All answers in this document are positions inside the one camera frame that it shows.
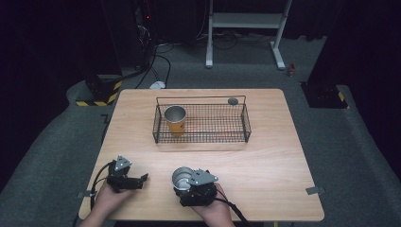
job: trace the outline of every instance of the orange cup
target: orange cup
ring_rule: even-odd
[[[173,136],[181,136],[184,133],[186,110],[182,106],[173,105],[165,110],[165,119]]]

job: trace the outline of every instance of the human hand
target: human hand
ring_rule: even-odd
[[[127,198],[132,196],[133,190],[115,193],[108,183],[103,183],[96,196],[95,206],[88,217],[80,224],[84,226],[101,226],[103,221],[115,211]]]
[[[219,183],[215,183],[215,185],[218,189],[216,198],[226,200],[223,188]],[[230,207],[225,202],[213,201],[208,206],[192,206],[192,209],[203,218],[209,227],[235,227],[231,220]]]

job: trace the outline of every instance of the gray carpet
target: gray carpet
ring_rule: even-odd
[[[367,132],[348,88],[339,86],[349,109],[307,105],[300,81],[307,81],[324,40],[282,40],[285,63],[296,66],[293,77],[277,70],[268,42],[254,40],[215,48],[212,69],[204,67],[205,47],[159,47],[159,55],[171,62],[167,89],[282,89],[315,184],[326,190],[320,195],[324,220],[295,226],[401,226],[401,184]],[[231,44],[215,42],[217,47]],[[154,69],[160,80],[166,79],[164,59],[156,58]],[[121,90],[134,88],[141,77],[124,80]],[[149,73],[139,88],[155,81]],[[15,170],[0,195],[0,226],[72,226],[81,203],[77,194],[86,189],[101,147],[106,126],[101,115],[113,114],[113,106],[76,106],[85,90],[82,81],[68,91],[71,105],[44,129]]]

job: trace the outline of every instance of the wire basket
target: wire basket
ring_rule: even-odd
[[[153,137],[158,143],[248,142],[251,125],[245,96],[157,97]],[[184,133],[170,132],[164,112],[171,105],[186,110]]]

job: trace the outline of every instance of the wooden table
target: wooden table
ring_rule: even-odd
[[[152,136],[158,96],[246,96],[252,134],[248,143],[164,143]],[[278,89],[124,90],[113,113],[88,189],[97,172],[117,155],[132,161],[129,177],[148,173],[137,190],[110,216],[120,220],[201,220],[182,207],[171,175],[180,166],[201,168],[219,177],[224,191],[252,221],[319,221],[317,194],[308,195],[312,177],[286,99]],[[90,212],[85,198],[79,216]],[[233,212],[234,220],[239,220]]]

